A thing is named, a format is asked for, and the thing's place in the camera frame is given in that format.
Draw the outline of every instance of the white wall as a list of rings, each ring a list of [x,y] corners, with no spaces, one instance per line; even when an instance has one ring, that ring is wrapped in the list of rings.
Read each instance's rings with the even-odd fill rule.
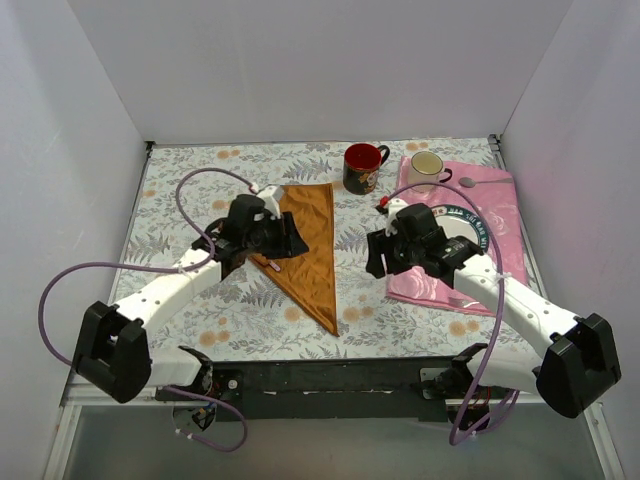
[[[144,143],[64,0],[0,0],[0,478],[40,478],[68,370],[45,350],[36,307],[64,267],[115,260]],[[48,325],[73,353],[84,308],[112,271],[53,292]]]
[[[70,0],[146,140],[501,133],[571,0]]]
[[[640,2],[574,0],[505,136],[524,219],[557,302],[614,328],[605,413],[640,478]]]

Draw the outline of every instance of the cable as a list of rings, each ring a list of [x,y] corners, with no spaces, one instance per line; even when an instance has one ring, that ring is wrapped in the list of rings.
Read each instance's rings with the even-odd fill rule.
[[[487,405],[489,405],[489,401],[491,400],[491,387],[487,387],[487,398],[484,401],[484,403],[482,405],[480,405],[481,407],[486,407]]]
[[[55,284],[58,283],[67,275],[69,275],[70,273],[78,270],[82,270],[85,268],[122,268],[124,270],[134,270],[137,272],[173,274],[173,273],[183,273],[183,272],[190,272],[192,270],[197,270],[198,268],[203,267],[213,259],[213,255],[215,253],[215,245],[213,244],[213,240],[211,240],[211,238],[204,232],[204,230],[202,230],[198,225],[196,225],[196,223],[193,220],[191,220],[189,215],[187,215],[187,213],[184,211],[182,202],[180,201],[180,191],[182,190],[182,187],[187,182],[187,180],[189,180],[191,177],[194,177],[195,175],[198,175],[200,173],[205,173],[205,172],[224,173],[225,175],[229,175],[233,178],[240,180],[241,182],[244,182],[249,186],[249,188],[253,187],[254,184],[248,181],[247,179],[241,177],[237,173],[230,172],[229,170],[225,170],[223,168],[214,168],[214,167],[206,167],[206,168],[199,168],[197,170],[193,170],[192,172],[189,172],[187,175],[185,175],[182,178],[182,180],[180,180],[180,183],[178,183],[178,186],[176,187],[176,194],[175,194],[178,211],[184,217],[185,221],[191,226],[191,228],[193,228],[201,237],[203,237],[206,240],[207,244],[209,245],[209,255],[207,256],[207,258],[205,258],[199,263],[196,263],[195,265],[189,265],[187,267],[183,267],[180,269],[161,268],[161,267],[144,267],[142,265],[131,265],[131,264],[117,263],[117,262],[86,262],[86,263],[80,263],[78,265],[74,265],[58,273],[55,277],[51,279],[51,281],[45,287],[44,291],[42,292],[42,295],[40,296],[40,302],[38,304],[38,330],[40,331],[40,337],[42,338],[44,345],[47,347],[49,352],[51,352],[51,354],[54,357],[56,357],[65,365],[71,366],[71,361],[68,358],[66,358],[64,355],[62,355],[49,340],[49,336],[47,335],[47,331],[44,325],[44,308],[47,301],[47,297],[49,296],[49,293],[51,292],[51,289],[55,286]]]
[[[235,445],[232,445],[230,447],[227,447],[225,445],[220,445],[219,443],[216,443],[216,442],[214,442],[212,440],[204,438],[201,435],[198,435],[198,434],[195,434],[195,433],[192,433],[192,432],[187,432],[185,430],[177,428],[176,424],[175,424],[175,421],[174,421],[173,422],[173,426],[176,427],[176,433],[181,433],[182,435],[187,437],[189,440],[192,440],[192,439],[196,440],[196,441],[198,441],[200,443],[203,443],[204,445],[206,445],[208,447],[213,448],[214,450],[217,450],[218,452],[223,452],[223,453],[235,452],[242,445],[244,445],[244,442],[247,441],[247,436],[249,435],[249,425],[247,424],[247,419],[233,405],[229,405],[227,402],[223,402],[222,400],[218,400],[217,398],[208,397],[206,395],[198,395],[197,393],[185,392],[185,391],[180,390],[180,389],[175,388],[175,387],[166,386],[166,387],[162,387],[162,389],[167,391],[167,392],[177,393],[178,395],[182,395],[184,397],[193,398],[195,400],[204,400],[205,402],[215,403],[218,407],[222,407],[222,408],[230,411],[231,413],[233,413],[236,417],[238,417],[238,420],[240,420],[240,422],[242,423],[242,438],[240,439],[240,441],[238,443],[236,443]]]
[[[447,190],[451,190],[452,192],[455,192],[458,195],[460,195],[469,205],[471,205],[471,208],[473,208],[473,210],[475,211],[475,213],[478,216],[478,218],[480,219],[480,221],[482,221],[482,223],[484,223],[486,228],[487,228],[487,233],[489,234],[489,239],[491,240],[491,244],[493,245],[493,248],[494,248],[495,253],[496,253],[496,270],[498,272],[498,275],[500,276],[500,278],[498,280],[498,309],[496,310],[496,323],[495,323],[495,325],[493,327],[493,332],[491,333],[491,338],[489,339],[489,344],[487,345],[487,348],[486,348],[486,350],[484,352],[484,355],[482,356],[482,360],[480,361],[480,365],[478,367],[478,371],[476,372],[475,377],[473,377],[473,380],[471,381],[471,385],[469,385],[469,389],[467,390],[467,393],[464,396],[464,400],[462,401],[462,404],[460,405],[460,409],[458,410],[458,414],[456,415],[455,421],[453,422],[453,426],[451,427],[451,432],[449,434],[449,443],[451,445],[455,446],[455,445],[458,445],[459,443],[463,442],[467,438],[469,438],[469,436],[471,436],[473,434],[473,432],[478,427],[480,427],[485,421],[487,421],[488,419],[497,418],[497,420],[494,422],[495,426],[494,425],[489,425],[484,430],[484,432],[486,433],[487,431],[495,430],[495,428],[500,426],[500,424],[502,424],[502,422],[505,420],[506,416],[511,412],[511,410],[513,409],[513,406],[515,405],[516,400],[518,399],[519,392],[518,391],[511,391],[510,395],[507,395],[502,400],[502,402],[500,402],[500,404],[498,405],[498,407],[502,407],[502,406],[504,406],[506,404],[507,401],[511,400],[511,403],[504,410],[504,413],[502,414],[502,416],[498,417],[498,413],[501,413],[502,409],[498,410],[497,412],[489,412],[486,415],[484,415],[480,420],[478,420],[476,423],[474,423],[471,427],[469,427],[467,430],[464,430],[464,431],[462,431],[462,433],[458,434],[458,432],[460,431],[460,425],[462,423],[462,418],[464,417],[464,414],[467,412],[467,409],[469,408],[469,402],[471,401],[471,398],[473,397],[473,395],[474,395],[474,393],[476,391],[476,388],[478,387],[478,384],[480,383],[480,378],[482,377],[482,374],[484,373],[484,370],[487,368],[487,363],[489,363],[489,358],[491,357],[491,353],[493,352],[493,348],[495,347],[496,342],[498,341],[498,335],[500,334],[500,326],[502,325],[502,316],[504,314],[505,287],[504,287],[504,277],[502,277],[502,275],[504,274],[504,267],[503,267],[503,263],[502,263],[502,253],[500,252],[500,245],[498,245],[498,240],[496,239],[495,235],[493,234],[493,232],[489,228],[489,222],[487,222],[487,220],[484,218],[484,216],[480,212],[480,209],[475,204],[475,202],[467,194],[461,192],[457,188],[452,187],[450,185],[443,184],[443,183],[418,182],[418,183],[414,183],[414,184],[407,185],[407,186],[404,186],[402,188],[399,188],[398,190],[393,192],[388,197],[384,197],[382,199],[382,201],[381,201],[381,204],[382,204],[382,202],[384,202],[384,204],[386,204],[386,202],[388,202],[392,198],[398,196],[399,194],[401,194],[405,190],[409,190],[410,188],[418,187],[418,186],[421,186],[421,185],[433,185],[433,186],[436,186],[436,187],[446,188]]]
[[[474,401],[473,403],[470,403],[470,404],[469,404],[469,408],[475,408],[475,406],[476,406],[476,405],[478,405],[478,402],[479,402],[479,401],[480,401],[480,399],[482,398],[482,392],[480,392],[480,391],[476,391],[476,392],[474,393],[474,396],[475,396],[475,401]]]

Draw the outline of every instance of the pink cloth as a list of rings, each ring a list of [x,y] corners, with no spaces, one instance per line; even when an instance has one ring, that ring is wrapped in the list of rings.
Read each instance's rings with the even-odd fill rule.
[[[407,172],[411,165],[410,162],[411,158],[402,157],[398,173],[398,187],[407,185]],[[464,193],[471,197],[476,205],[481,208],[482,215],[489,223],[488,227],[494,233],[500,245],[504,271],[510,272],[515,279],[526,285],[527,275],[524,266],[524,253],[520,236],[520,215],[515,185],[513,183],[495,183],[476,185],[473,188],[463,188],[458,185],[458,179],[462,177],[470,177],[475,181],[480,181],[511,178],[511,175],[504,170],[459,162],[445,162],[445,166],[453,170],[453,178],[449,180],[448,184],[463,189]],[[401,193],[399,198],[409,204],[423,202],[430,207],[449,204],[473,211],[467,205],[467,202],[455,192],[444,188],[435,187],[428,193],[407,190]],[[488,253],[495,261],[493,247],[489,248]],[[451,290],[439,280],[428,277],[420,267],[412,268],[400,275],[391,276],[387,283],[387,296],[427,307],[492,315],[491,312],[475,300]]]

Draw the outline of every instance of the spoon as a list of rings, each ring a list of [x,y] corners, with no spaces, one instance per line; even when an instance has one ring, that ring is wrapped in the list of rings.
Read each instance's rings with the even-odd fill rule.
[[[513,183],[512,178],[502,178],[500,180],[481,180],[476,182],[473,178],[462,177],[458,183],[465,188],[473,188],[479,183]]]

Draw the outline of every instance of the table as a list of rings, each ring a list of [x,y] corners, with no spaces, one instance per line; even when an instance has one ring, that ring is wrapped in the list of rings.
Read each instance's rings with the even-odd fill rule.
[[[487,341],[490,317],[417,307],[385,298],[385,281],[365,272],[366,232],[384,218],[373,207],[393,191],[402,155],[418,150],[499,168],[487,139],[419,139],[385,142],[391,154],[379,185],[365,197],[342,186],[342,158],[348,143],[290,143],[202,147],[158,147],[149,158],[125,260],[171,265],[197,234],[175,208],[174,190],[189,171],[205,166],[233,169],[260,185],[332,183],[335,201],[336,338],[307,317],[255,266],[246,264],[203,292],[163,327],[151,347],[187,345],[214,361],[319,358],[389,358],[452,355]],[[202,226],[226,214],[243,185],[220,174],[202,174],[184,188],[186,210]],[[531,285],[537,289],[527,255]],[[123,271],[115,298],[137,291],[153,274]],[[500,343],[513,350],[529,346],[508,326]]]

